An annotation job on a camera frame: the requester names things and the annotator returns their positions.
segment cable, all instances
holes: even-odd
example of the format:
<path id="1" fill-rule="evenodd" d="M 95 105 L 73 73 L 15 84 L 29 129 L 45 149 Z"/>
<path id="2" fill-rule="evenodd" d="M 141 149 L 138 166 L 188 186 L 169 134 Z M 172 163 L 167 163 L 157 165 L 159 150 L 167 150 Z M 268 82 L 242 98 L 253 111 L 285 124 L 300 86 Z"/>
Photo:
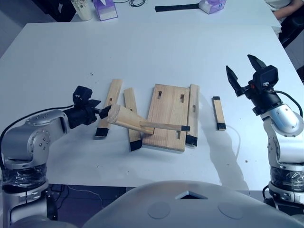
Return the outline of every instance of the cable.
<path id="1" fill-rule="evenodd" d="M 265 190 L 268 189 L 268 185 L 266 185 L 263 190 L 262 190 L 262 194 L 263 194 L 263 198 L 266 199 L 266 196 L 265 196 Z"/>
<path id="2" fill-rule="evenodd" d="M 69 187 L 67 185 L 67 195 L 62 199 L 60 206 L 57 208 L 57 210 L 59 210 L 62 207 L 63 202 L 67 199 L 67 197 L 69 196 L 70 191 L 69 191 Z"/>
<path id="3" fill-rule="evenodd" d="M 134 3 L 136 0 L 130 0 L 129 1 L 129 5 L 130 6 L 132 6 L 132 7 L 140 7 L 140 6 L 142 6 L 145 2 L 146 2 L 146 0 L 142 0 L 140 3 Z"/>
<path id="4" fill-rule="evenodd" d="M 61 187 L 60 187 L 60 191 L 55 191 L 55 192 L 59 192 L 59 195 L 58 195 L 58 197 L 57 197 L 57 199 L 55 200 L 55 202 L 57 202 L 58 200 L 59 200 L 59 198 L 61 197 L 61 194 L 63 193 L 65 191 L 65 185 L 61 185 Z"/>
<path id="5" fill-rule="evenodd" d="M 3 137 L 5 135 L 5 133 L 9 130 L 9 128 L 11 128 L 13 125 L 15 125 L 16 123 L 20 122 L 21 120 L 24 120 L 32 115 L 35 115 L 35 114 L 38 114 L 38 113 L 42 113 L 42 112 L 46 112 L 46 111 L 50 111 L 50 110 L 54 110 L 54 109 L 66 109 L 66 108 L 71 108 L 73 107 L 74 105 L 69 105 L 69 106 L 66 106 L 66 107 L 57 107 L 57 108 L 47 108 L 47 109 L 44 109 L 44 110 L 40 110 L 40 111 L 37 111 L 37 112 L 34 112 L 34 113 L 31 113 L 29 115 L 26 115 L 18 120 L 16 120 L 15 122 L 11 123 L 9 126 L 7 126 L 4 131 L 2 132 L 1 136 L 0 136 L 0 168 L 1 170 L 5 170 L 5 166 L 4 166 L 4 163 L 3 163 L 3 160 L 2 160 L 2 151 L 1 151 L 1 144 L 2 144 L 2 140 L 3 140 Z"/>
<path id="6" fill-rule="evenodd" d="M 101 208 L 103 208 L 103 199 L 100 197 L 100 195 L 99 195 L 99 194 L 97 194 L 97 193 L 95 193 L 95 192 L 93 192 L 93 191 L 89 191 L 89 190 L 79 190 L 79 189 L 74 189 L 74 188 L 72 188 L 72 187 L 70 187 L 70 186 L 67 186 L 67 187 L 68 187 L 68 189 L 71 189 L 71 190 L 74 190 L 74 191 L 90 192 L 90 193 L 92 193 L 92 194 L 94 194 L 94 195 L 98 196 L 98 198 L 100 199 L 100 202 L 101 202 Z"/>
<path id="7" fill-rule="evenodd" d="M 296 100 L 294 100 L 288 93 L 285 93 L 285 92 L 283 92 L 283 91 L 274 90 L 274 92 L 275 92 L 275 93 L 278 93 L 278 94 L 283 94 L 283 95 L 287 96 L 290 100 L 292 100 L 292 101 L 296 104 L 296 106 L 298 106 L 299 111 L 300 111 L 300 116 L 303 118 L 303 110 L 302 110 L 302 107 L 300 106 L 299 103 L 297 103 Z"/>
<path id="8" fill-rule="evenodd" d="M 132 6 L 132 7 L 140 7 L 140 6 L 142 6 L 146 2 L 146 0 L 141 0 L 141 2 L 139 2 L 139 3 L 134 3 L 135 1 L 137 1 L 137 0 L 115 1 L 114 3 L 126 3 L 126 2 L 129 2 L 129 5 Z"/>

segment gray floor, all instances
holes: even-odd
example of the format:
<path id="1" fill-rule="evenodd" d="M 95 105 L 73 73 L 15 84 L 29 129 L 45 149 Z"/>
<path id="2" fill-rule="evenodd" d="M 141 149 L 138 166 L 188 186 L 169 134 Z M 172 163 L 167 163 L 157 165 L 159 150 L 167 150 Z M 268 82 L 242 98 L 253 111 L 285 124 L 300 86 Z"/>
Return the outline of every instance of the gray floor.
<path id="1" fill-rule="evenodd" d="M 39 22 L 54 22 L 54 20 L 49 15 L 44 14 L 31 0 L 0 0 L 0 57 L 27 23 Z M 285 50 L 295 69 L 303 66 L 304 32 Z M 101 203 L 100 199 L 92 193 L 69 190 L 70 194 L 59 209 L 58 218 L 61 221 L 70 222 L 78 227 L 82 227 L 95 213 L 126 192 L 125 187 L 71 187 L 78 190 L 93 191 L 102 198 Z M 261 191 L 244 191 L 243 193 L 257 200 L 263 200 Z M 66 195 L 67 188 L 57 201 L 58 207 Z M 58 197 L 57 192 L 54 192 L 54 197 Z"/>

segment cup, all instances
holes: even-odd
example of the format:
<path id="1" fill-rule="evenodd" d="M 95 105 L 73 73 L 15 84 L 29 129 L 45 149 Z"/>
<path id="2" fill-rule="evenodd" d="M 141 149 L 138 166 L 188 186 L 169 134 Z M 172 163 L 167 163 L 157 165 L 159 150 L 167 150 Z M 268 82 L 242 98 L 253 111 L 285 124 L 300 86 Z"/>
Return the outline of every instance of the cup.
<path id="1" fill-rule="evenodd" d="M 87 0 L 71 0 L 71 2 L 81 20 L 92 19 L 92 12 Z"/>

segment wooden plank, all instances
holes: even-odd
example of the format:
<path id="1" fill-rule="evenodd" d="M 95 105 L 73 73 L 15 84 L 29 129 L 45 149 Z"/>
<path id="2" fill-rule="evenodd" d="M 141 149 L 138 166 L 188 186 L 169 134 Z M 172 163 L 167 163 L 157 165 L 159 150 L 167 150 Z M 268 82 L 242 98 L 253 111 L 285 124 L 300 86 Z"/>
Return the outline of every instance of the wooden plank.
<path id="1" fill-rule="evenodd" d="M 136 102 L 133 88 L 125 89 L 124 92 L 125 107 L 137 114 Z M 139 131 L 129 129 L 129 141 L 131 151 L 135 151 L 142 147 L 142 139 Z"/>
<path id="2" fill-rule="evenodd" d="M 199 104 L 200 104 L 200 87 L 195 84 L 190 85 L 189 108 L 187 126 L 190 131 L 186 135 L 186 144 L 198 145 L 198 128 L 199 128 Z"/>
<path id="3" fill-rule="evenodd" d="M 220 102 L 220 97 L 214 96 L 212 98 L 212 101 L 213 101 L 214 114 L 217 121 L 217 130 L 224 131 L 226 130 L 226 124 L 225 124 L 222 104 Z"/>
<path id="4" fill-rule="evenodd" d="M 155 84 L 148 121 L 187 125 L 189 89 Z M 186 132 L 164 129 L 154 130 L 153 135 L 144 135 L 142 143 L 178 151 L 185 150 Z"/>
<path id="5" fill-rule="evenodd" d="M 183 125 L 176 125 L 176 124 L 167 124 L 167 123 L 154 123 L 149 121 L 140 121 L 140 126 L 142 127 L 153 127 L 159 129 L 167 129 L 167 130 L 174 130 L 174 131 L 183 131 L 188 132 L 190 131 L 190 127 L 183 126 Z"/>
<path id="6" fill-rule="evenodd" d="M 104 108 L 117 103 L 118 95 L 120 93 L 120 89 L 122 87 L 123 81 L 121 79 L 113 79 L 111 82 L 111 86 L 108 92 L 108 96 L 104 103 Z M 110 124 L 102 119 L 99 121 L 95 137 L 106 137 L 108 135 L 110 129 Z"/>
<path id="7" fill-rule="evenodd" d="M 121 127 L 126 127 L 132 130 L 140 131 L 146 134 L 153 134 L 153 127 L 142 127 L 140 121 L 146 122 L 147 120 L 138 114 L 130 111 L 129 109 L 113 104 L 108 111 L 108 116 L 105 118 L 110 124 L 115 124 Z"/>

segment transparent wrap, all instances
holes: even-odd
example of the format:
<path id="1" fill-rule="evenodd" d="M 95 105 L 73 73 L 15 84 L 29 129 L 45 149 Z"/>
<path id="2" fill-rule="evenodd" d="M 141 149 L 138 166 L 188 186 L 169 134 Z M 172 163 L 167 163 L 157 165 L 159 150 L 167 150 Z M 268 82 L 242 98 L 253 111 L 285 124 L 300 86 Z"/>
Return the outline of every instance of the transparent wrap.
<path id="1" fill-rule="evenodd" d="M 304 192 L 304 172 L 270 168 L 271 182 L 287 191 Z"/>
<path id="2" fill-rule="evenodd" d="M 23 170 L 6 169 L 2 171 L 2 185 L 3 188 L 10 187 L 34 189 L 47 181 L 46 173 L 46 164 Z"/>

